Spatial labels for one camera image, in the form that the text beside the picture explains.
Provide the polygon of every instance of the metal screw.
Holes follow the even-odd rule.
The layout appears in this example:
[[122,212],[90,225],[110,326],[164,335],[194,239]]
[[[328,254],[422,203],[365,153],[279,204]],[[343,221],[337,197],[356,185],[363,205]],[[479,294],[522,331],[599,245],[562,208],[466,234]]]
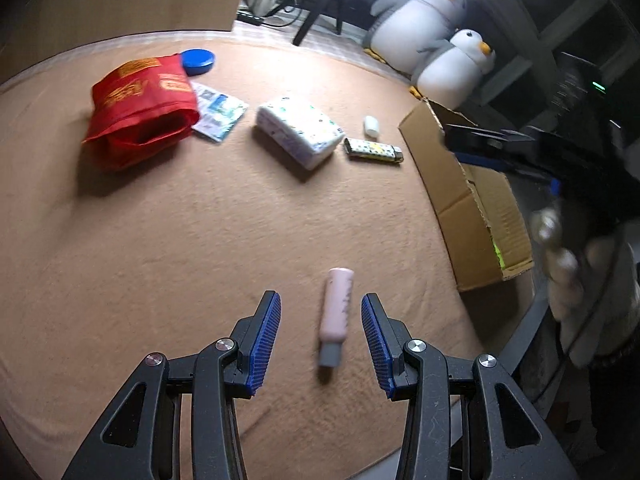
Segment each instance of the metal screw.
[[162,362],[162,354],[158,352],[153,352],[145,357],[145,365],[147,366],[158,366]]
[[229,339],[228,337],[223,337],[222,339],[218,339],[216,341],[216,348],[222,351],[231,350],[235,344],[236,343],[234,343],[233,339]]
[[482,354],[479,358],[478,361],[480,362],[480,364],[482,366],[484,366],[485,368],[493,368],[495,366],[495,364],[498,362],[498,359],[496,359],[494,356],[492,356],[491,354]]
[[411,339],[406,346],[411,352],[423,352],[427,348],[427,343],[421,339]]

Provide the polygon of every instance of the white penguin belly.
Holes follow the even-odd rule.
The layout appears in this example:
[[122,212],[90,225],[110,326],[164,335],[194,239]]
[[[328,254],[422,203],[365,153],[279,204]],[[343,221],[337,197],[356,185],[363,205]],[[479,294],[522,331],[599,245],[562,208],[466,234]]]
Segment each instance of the white penguin belly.
[[454,47],[424,69],[417,88],[423,96],[455,110],[481,79],[482,73],[473,60]]
[[448,35],[448,23],[436,9],[412,0],[380,25],[371,40],[371,49],[396,70],[411,74],[421,57],[418,51]]

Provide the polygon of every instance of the white tissue package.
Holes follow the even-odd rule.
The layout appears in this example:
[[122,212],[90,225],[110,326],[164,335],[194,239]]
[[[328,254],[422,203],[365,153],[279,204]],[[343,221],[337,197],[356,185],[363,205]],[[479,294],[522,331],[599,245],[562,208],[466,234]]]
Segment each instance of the white tissue package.
[[306,170],[331,155],[344,138],[340,126],[295,97],[281,97],[259,106],[255,122]]

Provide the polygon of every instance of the cardboard box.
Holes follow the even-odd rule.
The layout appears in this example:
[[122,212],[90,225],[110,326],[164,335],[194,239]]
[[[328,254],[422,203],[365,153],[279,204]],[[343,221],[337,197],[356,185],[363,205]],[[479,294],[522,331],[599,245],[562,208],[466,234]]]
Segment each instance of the cardboard box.
[[529,235],[506,177],[460,164],[442,144],[442,124],[473,125],[437,103],[420,102],[399,128],[440,222],[458,290],[530,269]]

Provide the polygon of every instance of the stuffed animal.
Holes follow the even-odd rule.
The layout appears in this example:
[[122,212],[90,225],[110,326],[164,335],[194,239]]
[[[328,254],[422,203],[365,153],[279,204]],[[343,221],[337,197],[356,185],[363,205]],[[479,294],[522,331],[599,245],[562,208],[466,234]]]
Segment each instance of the stuffed animal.
[[377,0],[378,19],[362,46],[369,55],[411,75],[420,50],[434,40],[450,38],[466,13],[466,0]]
[[423,97],[458,108],[484,74],[494,69],[495,52],[474,30],[459,30],[450,41],[439,40],[423,51],[411,84]]

